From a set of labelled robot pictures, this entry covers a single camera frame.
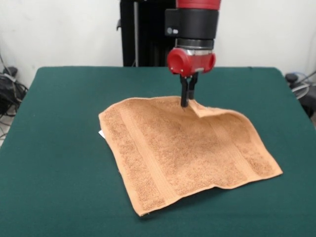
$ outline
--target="white wall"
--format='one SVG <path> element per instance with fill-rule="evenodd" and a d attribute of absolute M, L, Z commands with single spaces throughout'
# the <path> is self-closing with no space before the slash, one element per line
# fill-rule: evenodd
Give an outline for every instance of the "white wall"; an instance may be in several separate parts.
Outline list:
<path fill-rule="evenodd" d="M 0 0 L 0 49 L 31 84 L 42 66 L 121 66 L 119 0 Z"/>
<path fill-rule="evenodd" d="M 27 85 L 41 66 L 121 66 L 118 19 L 119 0 L 0 0 L 0 49 Z M 217 66 L 316 70 L 316 0 L 222 0 L 215 51 Z"/>

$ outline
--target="cable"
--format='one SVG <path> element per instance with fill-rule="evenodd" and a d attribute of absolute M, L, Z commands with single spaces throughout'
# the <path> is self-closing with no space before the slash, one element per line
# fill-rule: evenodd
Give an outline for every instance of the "cable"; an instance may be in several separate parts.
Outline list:
<path fill-rule="evenodd" d="M 10 124 L 5 123 L 5 122 L 2 122 L 2 121 L 0 121 L 0 123 L 1 123 L 1 124 L 3 124 L 3 125 L 5 125 L 5 126 L 8 126 L 8 127 L 10 127 L 10 126 L 11 126 Z"/>
<path fill-rule="evenodd" d="M 0 136 L 0 138 L 5 137 L 7 135 L 7 133 L 4 133 Z"/>
<path fill-rule="evenodd" d="M 9 114 L 10 108 L 17 112 L 28 88 L 18 82 L 14 77 L 0 73 L 0 115 L 14 117 Z"/>
<path fill-rule="evenodd" d="M 306 90 L 304 91 L 304 93 L 302 93 L 301 95 L 299 96 L 296 96 L 296 99 L 302 99 L 304 96 L 306 96 L 308 94 L 308 92 L 310 92 L 310 88 L 307 87 Z"/>
<path fill-rule="evenodd" d="M 306 71 L 308 71 L 308 68 L 309 68 L 309 64 L 310 64 L 310 61 L 311 61 L 311 57 L 313 55 L 313 47 L 314 47 L 314 40 L 315 40 L 315 37 L 316 37 L 316 31 L 313 32 L 313 35 L 312 35 L 312 38 L 311 38 L 311 41 L 310 41 L 310 47 L 309 47 L 309 50 L 308 50 L 308 57 L 307 57 L 307 61 L 306 61 Z"/>
<path fill-rule="evenodd" d="M 301 82 L 304 82 L 304 81 L 308 80 L 309 78 L 311 78 L 312 76 L 314 76 L 315 74 L 316 74 L 316 71 L 312 72 L 312 73 L 311 73 L 310 75 L 308 75 L 307 77 L 304 77 L 303 79 L 298 80 L 298 81 L 295 82 L 294 84 L 297 85 L 297 84 L 299 84 L 299 83 L 301 83 Z"/>
<path fill-rule="evenodd" d="M 313 84 L 304 84 L 304 85 L 301 85 L 301 86 L 298 86 L 294 89 L 292 89 L 292 92 L 297 92 L 297 91 L 300 91 L 302 89 L 305 89 L 306 90 L 301 94 L 301 95 L 298 95 L 296 96 L 296 98 L 299 100 L 299 99 L 302 99 L 304 96 L 306 96 L 308 94 L 308 92 L 310 92 L 310 88 L 313 87 L 313 86 L 316 86 L 316 83 L 313 83 Z"/>
<path fill-rule="evenodd" d="M 296 75 L 301 75 L 301 76 L 304 76 L 305 78 L 307 77 L 306 74 L 304 73 L 300 73 L 300 72 L 291 72 L 292 74 L 296 74 Z"/>
<path fill-rule="evenodd" d="M 6 67 L 6 65 L 5 65 L 5 63 L 4 63 L 4 61 L 3 61 L 3 58 L 2 58 L 2 55 L 1 55 L 1 50 L 0 50 L 0 61 L 1 61 L 2 65 L 3 65 L 4 69 L 6 69 L 6 71 L 7 71 L 7 72 L 10 74 L 10 76 L 11 76 L 12 73 L 11 73 L 10 69 Z"/>

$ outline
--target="orange towel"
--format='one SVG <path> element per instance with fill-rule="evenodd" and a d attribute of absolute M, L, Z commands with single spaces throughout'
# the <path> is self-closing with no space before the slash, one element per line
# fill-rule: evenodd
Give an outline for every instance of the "orange towel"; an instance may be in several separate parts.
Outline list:
<path fill-rule="evenodd" d="M 140 216 L 219 187 L 233 189 L 282 170 L 242 114 L 179 97 L 132 98 L 99 115 Z"/>

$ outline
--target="black cable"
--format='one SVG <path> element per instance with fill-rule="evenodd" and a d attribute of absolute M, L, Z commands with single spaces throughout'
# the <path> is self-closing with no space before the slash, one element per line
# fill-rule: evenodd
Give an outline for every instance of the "black cable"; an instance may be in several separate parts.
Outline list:
<path fill-rule="evenodd" d="M 2 122 L 2 121 L 0 121 L 0 123 L 1 123 L 1 124 L 3 124 L 3 125 L 5 125 L 5 126 L 8 126 L 8 127 L 10 127 L 10 126 L 11 126 L 10 124 L 5 123 L 5 122 Z"/>
<path fill-rule="evenodd" d="M 6 135 L 7 135 L 7 133 L 2 134 L 2 135 L 0 136 L 0 138 L 5 137 Z"/>
<path fill-rule="evenodd" d="M 294 85 L 297 85 L 297 84 L 299 84 L 299 83 L 302 83 L 302 82 L 308 80 L 309 78 L 311 78 L 311 77 L 314 76 L 315 74 L 316 74 L 316 71 L 312 72 L 312 73 L 309 74 L 307 77 L 304 77 L 303 79 L 298 80 L 297 82 L 295 82 Z"/>
<path fill-rule="evenodd" d="M 11 73 L 10 69 L 6 67 L 6 65 L 5 65 L 5 63 L 4 63 L 4 61 L 3 61 L 2 55 L 1 55 L 1 51 L 0 51 L 0 61 L 1 61 L 2 65 L 3 65 L 4 69 L 6 69 L 6 71 L 7 71 L 7 72 L 10 74 L 10 76 L 11 76 L 12 73 Z"/>
<path fill-rule="evenodd" d="M 14 117 L 15 114 L 9 114 L 8 110 L 13 107 L 16 113 L 27 92 L 25 85 L 0 73 L 0 115 Z"/>

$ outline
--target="green table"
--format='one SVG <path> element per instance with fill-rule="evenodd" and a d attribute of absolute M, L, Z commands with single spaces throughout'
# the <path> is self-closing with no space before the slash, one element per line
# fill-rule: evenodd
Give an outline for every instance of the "green table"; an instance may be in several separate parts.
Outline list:
<path fill-rule="evenodd" d="M 135 214 L 98 114 L 180 90 L 166 68 L 39 69 L 0 150 L 1 236 L 316 236 L 316 132 L 272 68 L 216 68 L 196 99 L 248 116 L 284 174 Z"/>

